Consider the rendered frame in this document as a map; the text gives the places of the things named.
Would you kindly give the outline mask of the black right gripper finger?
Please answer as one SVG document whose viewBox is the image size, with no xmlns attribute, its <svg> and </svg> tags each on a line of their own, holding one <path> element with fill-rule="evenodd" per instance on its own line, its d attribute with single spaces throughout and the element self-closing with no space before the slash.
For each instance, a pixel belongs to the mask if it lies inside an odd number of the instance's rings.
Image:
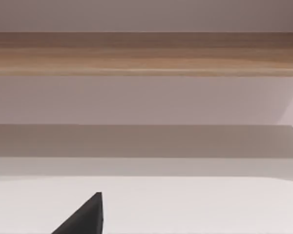
<svg viewBox="0 0 293 234">
<path fill-rule="evenodd" d="M 51 234 L 103 234 L 102 192 L 95 193 Z"/>
</svg>

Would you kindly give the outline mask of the wooden shelf board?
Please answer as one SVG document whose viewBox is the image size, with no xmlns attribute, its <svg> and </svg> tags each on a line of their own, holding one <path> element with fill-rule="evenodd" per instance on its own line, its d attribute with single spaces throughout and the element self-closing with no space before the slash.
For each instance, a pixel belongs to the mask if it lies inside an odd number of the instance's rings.
<svg viewBox="0 0 293 234">
<path fill-rule="evenodd" d="M 293 77 L 293 33 L 2 32 L 0 76 Z"/>
</svg>

